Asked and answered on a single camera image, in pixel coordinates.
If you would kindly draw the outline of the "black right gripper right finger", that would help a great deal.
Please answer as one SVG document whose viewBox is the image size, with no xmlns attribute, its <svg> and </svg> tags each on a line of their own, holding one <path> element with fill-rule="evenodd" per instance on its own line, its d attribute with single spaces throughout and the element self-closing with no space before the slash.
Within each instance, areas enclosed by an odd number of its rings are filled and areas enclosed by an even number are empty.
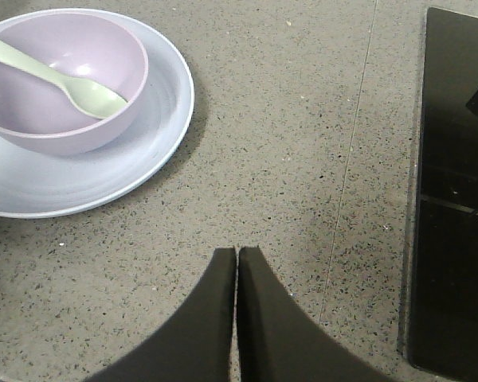
<svg viewBox="0 0 478 382">
<path fill-rule="evenodd" d="M 237 337 L 243 381 L 387 381 L 325 334 L 259 248 L 239 251 Z"/>
</svg>

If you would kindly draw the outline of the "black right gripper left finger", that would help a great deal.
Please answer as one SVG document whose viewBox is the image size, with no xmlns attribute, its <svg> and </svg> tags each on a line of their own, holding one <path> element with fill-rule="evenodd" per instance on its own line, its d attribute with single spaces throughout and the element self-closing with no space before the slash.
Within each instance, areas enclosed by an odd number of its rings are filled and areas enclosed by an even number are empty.
<svg viewBox="0 0 478 382">
<path fill-rule="evenodd" d="M 89 381 L 228 381 L 237 255 L 214 251 L 183 304 L 139 346 Z"/>
</svg>

